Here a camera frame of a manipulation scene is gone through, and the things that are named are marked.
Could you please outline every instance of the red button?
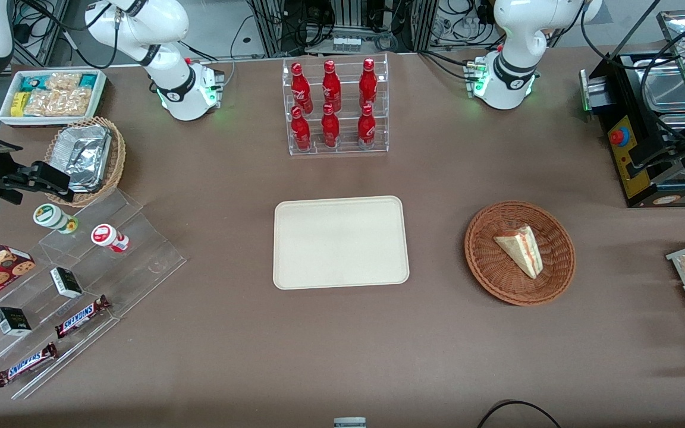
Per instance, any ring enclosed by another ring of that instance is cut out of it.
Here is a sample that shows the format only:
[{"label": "red button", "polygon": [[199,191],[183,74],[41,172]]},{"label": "red button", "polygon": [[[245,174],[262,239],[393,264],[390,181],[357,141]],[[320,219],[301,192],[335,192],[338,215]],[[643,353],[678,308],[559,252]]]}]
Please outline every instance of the red button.
[{"label": "red button", "polygon": [[609,142],[615,144],[615,146],[622,144],[623,139],[625,139],[625,134],[622,130],[614,130],[609,134]]}]

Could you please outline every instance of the aluminum foil container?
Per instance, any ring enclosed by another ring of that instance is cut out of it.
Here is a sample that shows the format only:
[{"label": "aluminum foil container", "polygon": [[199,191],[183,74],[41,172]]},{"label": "aluminum foil container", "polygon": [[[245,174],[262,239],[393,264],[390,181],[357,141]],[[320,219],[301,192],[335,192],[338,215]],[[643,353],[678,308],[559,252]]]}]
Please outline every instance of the aluminum foil container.
[{"label": "aluminum foil container", "polygon": [[70,176],[73,192],[96,192],[102,187],[111,141],[112,132],[102,125],[65,128],[49,164]]}]

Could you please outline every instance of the white bread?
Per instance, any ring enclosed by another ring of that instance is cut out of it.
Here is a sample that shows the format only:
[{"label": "white bread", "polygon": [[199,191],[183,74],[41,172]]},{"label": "white bread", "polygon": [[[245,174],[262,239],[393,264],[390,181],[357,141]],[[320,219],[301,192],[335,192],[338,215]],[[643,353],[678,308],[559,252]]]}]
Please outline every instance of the white bread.
[{"label": "white bread", "polygon": [[493,239],[530,278],[535,279],[543,270],[541,253],[538,252],[538,244],[529,225],[506,231]]}]

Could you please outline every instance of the black machine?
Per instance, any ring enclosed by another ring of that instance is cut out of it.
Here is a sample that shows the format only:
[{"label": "black machine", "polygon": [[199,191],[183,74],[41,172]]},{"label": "black machine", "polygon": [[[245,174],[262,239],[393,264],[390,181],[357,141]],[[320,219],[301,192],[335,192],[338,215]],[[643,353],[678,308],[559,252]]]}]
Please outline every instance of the black machine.
[{"label": "black machine", "polygon": [[[685,11],[658,21],[668,40],[683,44]],[[609,138],[630,207],[685,206],[685,51],[672,46],[604,59],[590,76],[581,71],[584,108]]]}]

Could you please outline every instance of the snickers bar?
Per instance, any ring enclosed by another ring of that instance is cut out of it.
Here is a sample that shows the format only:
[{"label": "snickers bar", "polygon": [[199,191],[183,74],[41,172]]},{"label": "snickers bar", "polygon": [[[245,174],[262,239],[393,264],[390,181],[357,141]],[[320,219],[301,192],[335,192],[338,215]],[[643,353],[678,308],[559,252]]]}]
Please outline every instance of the snickers bar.
[{"label": "snickers bar", "polygon": [[82,309],[78,314],[73,315],[73,317],[69,317],[69,319],[66,320],[66,322],[61,323],[60,325],[55,327],[55,330],[57,331],[57,338],[65,338],[65,336],[67,336],[68,333],[83,325],[83,323],[87,322],[93,317],[95,317],[95,315],[99,314],[103,309],[107,308],[108,306],[109,301],[107,301],[107,298],[104,295],[101,295],[100,298],[98,298],[95,301],[92,301],[92,304],[89,304],[89,306]]},{"label": "snickers bar", "polygon": [[57,357],[59,357],[57,354],[57,347],[55,347],[54,343],[49,342],[49,344],[46,345],[46,348],[42,349],[40,352],[25,358],[25,360],[21,361],[16,366],[10,367],[9,370],[0,371],[0,388],[7,385],[9,382],[12,382],[17,376],[21,376],[24,372],[27,372],[52,358],[56,360]]}]

